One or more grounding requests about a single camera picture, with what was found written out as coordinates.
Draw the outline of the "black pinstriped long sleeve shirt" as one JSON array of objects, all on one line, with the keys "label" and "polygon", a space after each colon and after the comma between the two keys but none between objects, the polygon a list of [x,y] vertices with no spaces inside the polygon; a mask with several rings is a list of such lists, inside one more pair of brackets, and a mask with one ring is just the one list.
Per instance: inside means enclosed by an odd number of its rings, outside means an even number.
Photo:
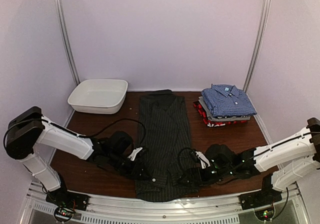
[{"label": "black pinstriped long sleeve shirt", "polygon": [[188,150],[192,147],[185,98],[171,90],[157,90],[139,99],[138,142],[148,148],[142,156],[151,179],[137,180],[138,199],[168,202],[197,193],[198,188],[173,186],[172,175],[182,175],[181,168],[194,167]]}]

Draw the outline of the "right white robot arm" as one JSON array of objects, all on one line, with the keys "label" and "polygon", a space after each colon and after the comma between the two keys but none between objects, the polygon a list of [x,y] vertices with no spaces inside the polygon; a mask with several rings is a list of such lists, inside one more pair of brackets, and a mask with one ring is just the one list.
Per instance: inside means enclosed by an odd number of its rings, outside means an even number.
[{"label": "right white robot arm", "polygon": [[284,191],[290,184],[320,168],[320,121],[312,117],[306,127],[292,136],[238,154],[225,144],[213,144],[204,153],[190,148],[187,151],[191,159],[200,165],[182,167],[182,175],[177,182],[197,189],[229,176],[237,180],[250,179],[279,164],[288,163],[271,175],[270,185],[257,192],[258,203],[266,205],[276,192]]}]

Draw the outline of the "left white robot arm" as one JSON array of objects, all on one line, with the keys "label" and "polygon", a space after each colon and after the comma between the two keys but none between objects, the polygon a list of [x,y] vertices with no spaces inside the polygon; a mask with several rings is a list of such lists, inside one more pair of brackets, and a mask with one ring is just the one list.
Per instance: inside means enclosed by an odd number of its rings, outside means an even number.
[{"label": "left white robot arm", "polygon": [[126,132],[115,131],[110,137],[103,138],[98,138],[97,133],[79,134],[51,121],[42,114],[41,108],[33,106],[9,122],[3,146],[7,155],[22,163],[61,206],[69,205],[72,195],[67,191],[62,175],[40,156],[36,145],[69,153],[101,169],[110,165],[131,180],[151,178],[141,160],[146,151],[144,147],[132,148],[131,153],[125,155],[127,148],[134,145]]}]

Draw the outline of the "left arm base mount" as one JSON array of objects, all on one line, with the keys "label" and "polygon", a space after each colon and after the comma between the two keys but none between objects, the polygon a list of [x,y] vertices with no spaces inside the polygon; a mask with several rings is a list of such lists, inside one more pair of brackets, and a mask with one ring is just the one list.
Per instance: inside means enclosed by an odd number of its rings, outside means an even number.
[{"label": "left arm base mount", "polygon": [[66,223],[70,221],[76,211],[86,211],[89,196],[86,194],[68,191],[66,184],[62,181],[60,187],[54,191],[49,191],[42,184],[42,191],[46,194],[45,200],[55,204],[53,217],[58,223]]}]

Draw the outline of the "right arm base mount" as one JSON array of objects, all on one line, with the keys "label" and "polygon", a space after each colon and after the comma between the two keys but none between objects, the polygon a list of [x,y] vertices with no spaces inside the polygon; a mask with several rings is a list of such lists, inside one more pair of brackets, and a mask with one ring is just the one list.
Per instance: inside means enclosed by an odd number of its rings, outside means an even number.
[{"label": "right arm base mount", "polygon": [[254,209],[255,217],[264,223],[272,222],[282,214],[289,200],[288,188],[286,188],[285,203],[282,209],[277,212],[275,203],[282,199],[282,192],[273,189],[272,174],[268,174],[262,179],[261,190],[239,196],[242,210]]}]

